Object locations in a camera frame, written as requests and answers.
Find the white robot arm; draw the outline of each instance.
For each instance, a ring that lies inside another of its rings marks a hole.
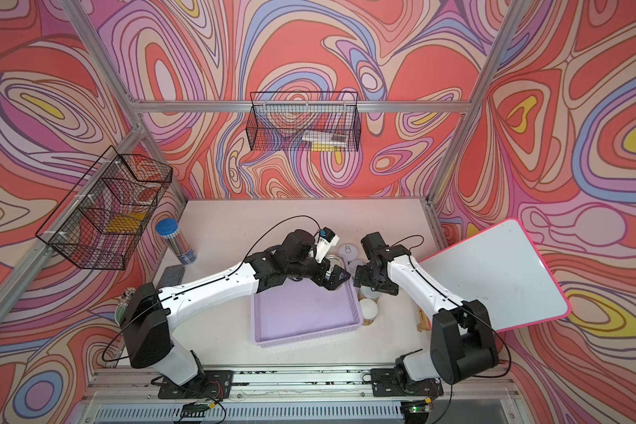
[[[156,291],[144,284],[132,296],[123,321],[125,343],[134,368],[152,366],[178,386],[197,378],[201,369],[171,333],[179,324],[212,306],[275,287],[287,278],[310,278],[327,290],[337,289],[350,275],[324,259],[338,237],[323,229],[319,241],[303,230],[289,233],[283,244],[249,255],[241,263],[197,281]],[[361,241],[370,259],[359,266],[354,284],[392,295],[402,287],[433,317],[431,352],[404,355],[399,384],[442,377],[450,384],[497,365],[487,311],[478,301],[466,302],[424,271],[410,251],[388,246],[379,233]]]

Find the white table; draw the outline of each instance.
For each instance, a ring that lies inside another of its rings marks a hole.
[[[289,216],[306,214],[331,228],[340,244],[360,247],[360,239],[379,231],[387,243],[421,234],[424,244],[412,253],[424,259],[438,251],[419,199],[307,199],[189,201],[179,227],[198,259],[187,265],[183,282],[221,271],[240,261],[249,247],[272,225]],[[315,224],[298,218],[278,226],[254,251],[279,244],[297,228],[314,232]],[[418,238],[404,242],[414,246]],[[179,263],[168,250],[154,282]],[[404,353],[428,347],[430,332],[418,332],[417,307],[400,291],[383,294],[374,323],[358,330],[300,343],[262,348],[252,343],[250,299],[237,298],[213,307],[176,328],[174,336],[207,365],[382,364]],[[127,360],[119,366],[129,365]]]

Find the black wire basket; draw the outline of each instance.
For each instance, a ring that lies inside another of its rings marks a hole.
[[[172,168],[150,157],[115,152],[107,162],[99,179],[56,231],[41,231],[53,211],[36,232],[78,268],[125,269],[172,181]],[[53,235],[46,240],[44,233]]]
[[[252,92],[246,132],[250,150],[358,151],[358,93]]]

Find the plastic tray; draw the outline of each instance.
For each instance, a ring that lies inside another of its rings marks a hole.
[[[363,324],[353,280],[334,292],[309,279],[252,295],[252,342],[270,347],[354,331]]]

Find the colorful backdrop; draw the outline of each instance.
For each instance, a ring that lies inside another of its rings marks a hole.
[[[73,34],[57,1],[0,1],[0,283],[45,217],[129,130]],[[177,214],[168,192],[154,220]],[[123,272],[51,258],[0,325],[0,423],[64,422],[118,329],[115,297],[144,283],[163,249],[147,232]]]
[[[250,151],[244,113],[151,113],[144,122],[184,192],[202,198],[424,196],[458,113],[383,113],[358,151]]]
[[[572,303],[509,332],[538,423],[636,423],[636,1],[535,1],[435,199],[450,243],[516,217]]]
[[[83,2],[140,100],[249,100],[259,90],[466,100],[501,1]],[[144,120],[190,198],[423,196],[456,114],[364,115],[357,153],[249,152],[245,114]]]

